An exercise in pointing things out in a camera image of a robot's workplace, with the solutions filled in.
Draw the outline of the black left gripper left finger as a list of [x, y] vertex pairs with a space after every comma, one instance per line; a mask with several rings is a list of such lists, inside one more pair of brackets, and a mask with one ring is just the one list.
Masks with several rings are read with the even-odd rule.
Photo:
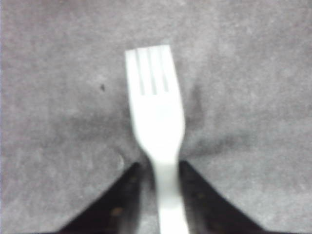
[[112, 186], [58, 234], [135, 234], [140, 214], [142, 168], [133, 163]]

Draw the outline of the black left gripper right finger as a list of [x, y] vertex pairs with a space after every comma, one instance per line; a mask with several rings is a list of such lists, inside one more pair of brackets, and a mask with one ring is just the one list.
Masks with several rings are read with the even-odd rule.
[[179, 163], [192, 234], [264, 234], [259, 224], [225, 199], [187, 161]]

